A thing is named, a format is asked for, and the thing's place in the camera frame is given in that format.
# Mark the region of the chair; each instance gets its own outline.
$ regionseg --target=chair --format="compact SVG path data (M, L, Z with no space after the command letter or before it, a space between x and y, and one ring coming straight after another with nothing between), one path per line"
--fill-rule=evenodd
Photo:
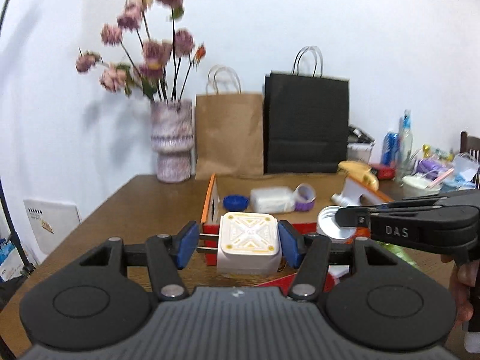
M466 131L462 131L460 134L460 152L468 153L480 162L480 138L473 137L468 135ZM477 171L473 182L477 186L477 190L480 190L480 169Z

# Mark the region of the silver lid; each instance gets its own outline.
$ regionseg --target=silver lid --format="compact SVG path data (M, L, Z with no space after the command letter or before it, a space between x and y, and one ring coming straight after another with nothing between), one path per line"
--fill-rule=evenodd
M320 211L317 219L317 233L327 236L334 242L345 242L355 235L355 227L339 227L335 221L335 213L339 206L328 206Z

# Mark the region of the flower vase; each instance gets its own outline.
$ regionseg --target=flower vase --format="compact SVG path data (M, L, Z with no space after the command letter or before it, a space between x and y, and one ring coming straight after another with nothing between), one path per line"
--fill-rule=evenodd
M191 101L153 103L151 118L152 149L158 153L157 179L165 183L188 180L194 146Z

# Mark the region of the wooden table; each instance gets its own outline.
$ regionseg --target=wooden table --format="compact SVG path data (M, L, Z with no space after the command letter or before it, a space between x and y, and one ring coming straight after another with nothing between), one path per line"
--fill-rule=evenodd
M109 237L122 237L126 244L142 243L158 233L175 234L189 220L200 221L207 186L206 181L194 180L175 185L161 184L154 175L133 178L47 257L0 313L0 334L7 345L17 356L30 347L18 315L20 300L30 288ZM401 198L401 190L393 182L382 183L381 190L393 199ZM409 254L424 273L448 286L450 264L442 264L438 256L425 252L409 250ZM286 269L278 275L290 272ZM129 268L128 274L129 278L150 290L146 268ZM203 256L197 253L181 271L181 276L190 291L194 286L247 286L261 281L254 277L225 279L217 275L214 267L207 267ZM452 331L447 347L462 360L479 358L465 352L462 332L458 328Z

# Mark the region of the white cube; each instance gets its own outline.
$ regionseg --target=white cube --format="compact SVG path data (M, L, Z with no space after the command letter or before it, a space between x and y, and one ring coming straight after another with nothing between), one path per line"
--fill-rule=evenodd
M272 215L227 212L220 218L220 273L271 275L278 270L281 258L277 220Z

